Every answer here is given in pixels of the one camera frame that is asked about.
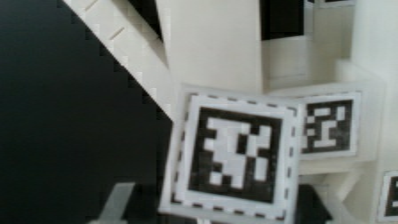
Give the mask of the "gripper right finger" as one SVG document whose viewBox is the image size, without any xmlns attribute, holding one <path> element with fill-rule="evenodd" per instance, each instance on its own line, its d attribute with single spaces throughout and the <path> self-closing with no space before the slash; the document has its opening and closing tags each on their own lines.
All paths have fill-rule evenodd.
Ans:
<svg viewBox="0 0 398 224">
<path fill-rule="evenodd" d="M 349 188 L 344 187 L 342 189 L 338 189 L 331 185 L 319 184 L 315 186 L 315 191 L 333 216 L 333 220 L 328 222 L 328 224 L 367 224 L 354 217 L 345 205 L 345 199 L 351 193 Z"/>
</svg>

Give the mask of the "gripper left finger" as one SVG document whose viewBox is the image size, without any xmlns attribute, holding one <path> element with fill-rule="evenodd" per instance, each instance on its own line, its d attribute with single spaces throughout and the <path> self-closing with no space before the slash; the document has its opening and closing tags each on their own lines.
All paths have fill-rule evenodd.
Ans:
<svg viewBox="0 0 398 224">
<path fill-rule="evenodd" d="M 97 220 L 88 224 L 129 224 L 123 214 L 134 193 L 136 183 L 118 183 L 113 188 L 102 214 Z"/>
</svg>

